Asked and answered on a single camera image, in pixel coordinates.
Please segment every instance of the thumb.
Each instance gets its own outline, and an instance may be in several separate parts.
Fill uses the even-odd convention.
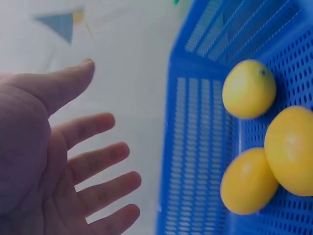
[[[79,65],[62,71],[48,74],[18,74],[5,82],[37,98],[45,106],[49,117],[88,87],[94,69],[94,62],[85,59]]]

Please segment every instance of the citrus fruit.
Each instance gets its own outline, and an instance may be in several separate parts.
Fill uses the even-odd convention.
[[[276,97],[272,72],[255,60],[240,62],[227,76],[223,87],[223,103],[227,111],[241,119],[264,114]]]
[[[263,148],[253,148],[229,165],[221,183],[221,198],[233,213],[252,214],[262,209],[278,188]]]
[[[298,196],[313,196],[313,113],[301,106],[284,109],[265,136],[268,164],[278,182]]]

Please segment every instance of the bunting flag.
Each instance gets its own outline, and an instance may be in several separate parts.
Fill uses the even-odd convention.
[[[69,44],[72,42],[74,25],[81,24],[84,19],[84,10],[76,10],[66,14],[49,15],[36,18],[36,20],[53,30]]]

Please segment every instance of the finger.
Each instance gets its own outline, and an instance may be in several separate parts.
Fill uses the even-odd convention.
[[[89,226],[95,235],[121,235],[136,222],[139,216],[140,209],[136,205],[128,205]]]
[[[77,193],[84,216],[89,216],[116,200],[133,192],[141,185],[140,175],[130,172],[100,185]]]
[[[74,119],[56,126],[52,131],[62,134],[67,144],[67,149],[70,150],[78,143],[112,129],[114,125],[114,116],[104,113]]]
[[[12,77],[12,73],[0,73],[0,82]]]
[[[50,116],[88,87],[94,68],[94,62],[88,60],[58,72],[18,74],[7,80],[7,84],[36,97]]]
[[[76,185],[126,159],[129,153],[127,144],[121,142],[103,149],[78,155],[68,161],[67,168],[72,173],[73,182]]]

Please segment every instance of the fingernail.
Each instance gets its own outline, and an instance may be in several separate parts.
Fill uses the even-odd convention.
[[[88,58],[85,58],[85,59],[83,59],[83,61],[81,62],[81,64],[88,63],[89,61],[92,61],[89,57],[88,57]]]

